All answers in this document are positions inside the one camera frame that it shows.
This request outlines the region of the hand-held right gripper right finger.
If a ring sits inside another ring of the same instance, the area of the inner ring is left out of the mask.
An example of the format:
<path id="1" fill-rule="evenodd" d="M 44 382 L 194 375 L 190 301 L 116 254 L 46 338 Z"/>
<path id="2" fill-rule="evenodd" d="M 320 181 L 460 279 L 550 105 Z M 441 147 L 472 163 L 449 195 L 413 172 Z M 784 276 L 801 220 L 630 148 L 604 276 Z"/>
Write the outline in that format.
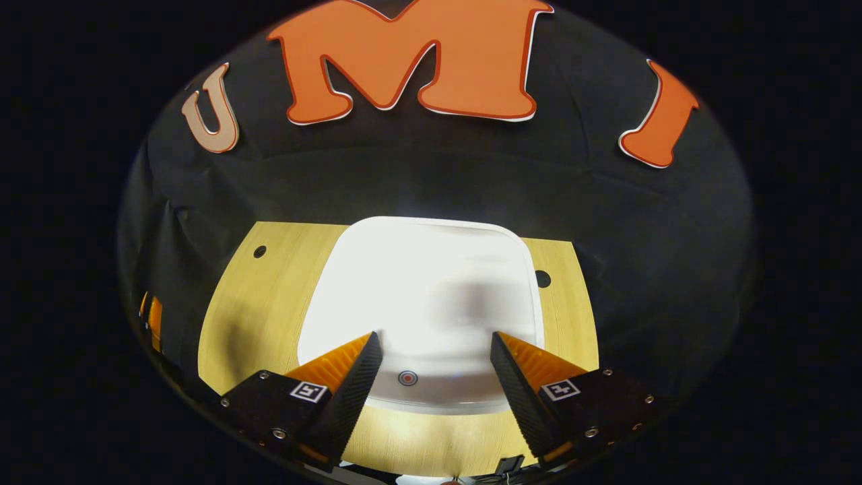
<path id="1" fill-rule="evenodd" d="M 614 368 L 585 370 L 496 331 L 490 362 L 521 436 L 539 465 L 581 465 L 655 423 L 658 393 Z"/>

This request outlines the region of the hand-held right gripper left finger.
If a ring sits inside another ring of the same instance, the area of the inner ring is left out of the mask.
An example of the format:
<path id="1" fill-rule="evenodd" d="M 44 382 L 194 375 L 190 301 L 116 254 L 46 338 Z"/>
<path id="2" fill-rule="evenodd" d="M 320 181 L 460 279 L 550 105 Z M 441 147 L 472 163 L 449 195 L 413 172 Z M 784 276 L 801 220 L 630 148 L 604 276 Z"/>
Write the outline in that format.
<path id="1" fill-rule="evenodd" d="M 332 472 L 383 361 L 375 331 L 298 368 L 261 369 L 222 394 L 219 417 L 274 457 Z"/>

